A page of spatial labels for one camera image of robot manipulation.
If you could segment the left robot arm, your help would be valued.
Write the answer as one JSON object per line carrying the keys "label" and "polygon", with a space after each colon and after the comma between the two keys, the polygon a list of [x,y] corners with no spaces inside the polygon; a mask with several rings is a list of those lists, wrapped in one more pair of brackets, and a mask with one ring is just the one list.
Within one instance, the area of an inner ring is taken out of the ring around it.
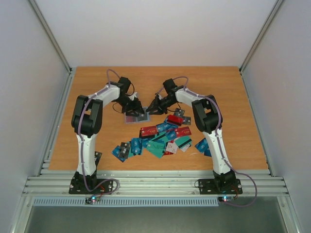
{"label": "left robot arm", "polygon": [[101,153],[96,154],[97,134],[102,127],[103,108],[109,103],[121,106],[121,113],[126,116],[138,117],[144,114],[137,93],[128,94],[132,82],[120,77],[118,82],[107,85],[89,96],[79,95],[74,107],[71,126],[78,140],[79,162],[70,182],[70,194],[112,193],[112,189],[104,189],[111,181],[97,179],[97,165]]}

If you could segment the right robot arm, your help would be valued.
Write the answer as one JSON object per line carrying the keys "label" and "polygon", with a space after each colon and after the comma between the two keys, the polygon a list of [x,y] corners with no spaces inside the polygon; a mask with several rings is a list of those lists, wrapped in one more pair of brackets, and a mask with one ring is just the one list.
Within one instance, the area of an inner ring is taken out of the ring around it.
{"label": "right robot arm", "polygon": [[203,133],[213,161],[213,183],[218,194],[226,192],[236,180],[235,172],[228,160],[222,137],[222,114],[213,95],[199,95],[187,87],[177,86],[173,79],[163,83],[167,96],[160,98],[156,93],[147,108],[151,115],[162,115],[175,103],[192,108],[197,129]]}

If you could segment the red card bottom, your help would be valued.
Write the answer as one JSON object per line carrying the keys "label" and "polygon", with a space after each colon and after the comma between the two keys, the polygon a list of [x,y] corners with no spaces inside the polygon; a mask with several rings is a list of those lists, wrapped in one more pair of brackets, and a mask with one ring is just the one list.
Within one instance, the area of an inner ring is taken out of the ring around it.
{"label": "red card bottom", "polygon": [[126,123],[135,123],[137,121],[135,116],[126,116],[125,117],[125,122]]}

